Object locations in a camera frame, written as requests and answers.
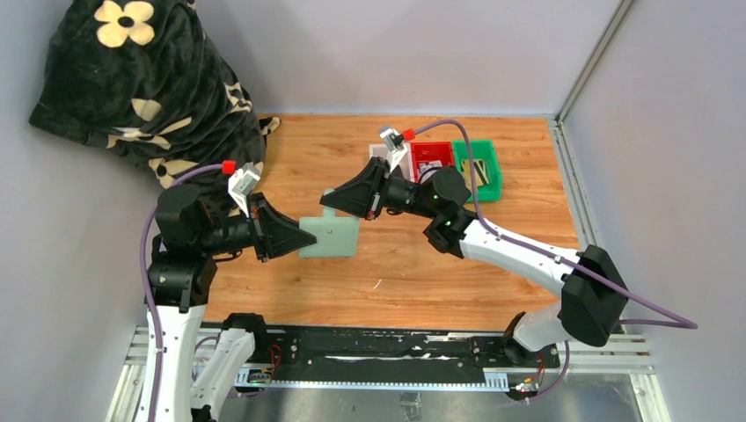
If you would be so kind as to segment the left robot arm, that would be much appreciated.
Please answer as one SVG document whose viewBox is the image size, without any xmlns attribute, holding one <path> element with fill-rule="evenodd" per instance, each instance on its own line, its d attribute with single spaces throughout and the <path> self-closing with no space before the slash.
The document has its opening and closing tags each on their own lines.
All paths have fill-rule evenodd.
<svg viewBox="0 0 746 422">
<path fill-rule="evenodd" d="M 271 344 L 263 316 L 231 313 L 223 321 L 216 349 L 199 374 L 194 372 L 198 334 L 216 276 L 215 257 L 233 258 L 254 250 L 261 262 L 283 257 L 317 242 L 299 223 L 254 193 L 246 216 L 214 222 L 195 186 L 174 186 L 157 200 L 151 220 L 150 264 L 142 266 L 148 305 L 149 344 L 138 421 L 216 421 L 250 360 L 267 361 L 270 380 L 282 362 Z"/>
</svg>

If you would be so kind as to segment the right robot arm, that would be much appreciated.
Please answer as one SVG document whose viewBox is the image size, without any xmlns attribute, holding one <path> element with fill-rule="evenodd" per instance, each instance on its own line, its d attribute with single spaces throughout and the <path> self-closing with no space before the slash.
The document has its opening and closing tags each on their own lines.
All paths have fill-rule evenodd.
<svg viewBox="0 0 746 422">
<path fill-rule="evenodd" d="M 518 313 L 504 330 L 498 352 L 514 363 L 569 340 L 605 346 L 628 303 L 609 253 L 594 245 L 583 251 L 551 246 L 500 228 L 465 207 L 471 195 L 452 166 L 414 183 L 391 171 L 383 158 L 373 157 L 319 202 L 368 221 L 382 212 L 427 218 L 423 233 L 437 251 L 498 266 L 557 297 L 544 309 Z"/>
</svg>

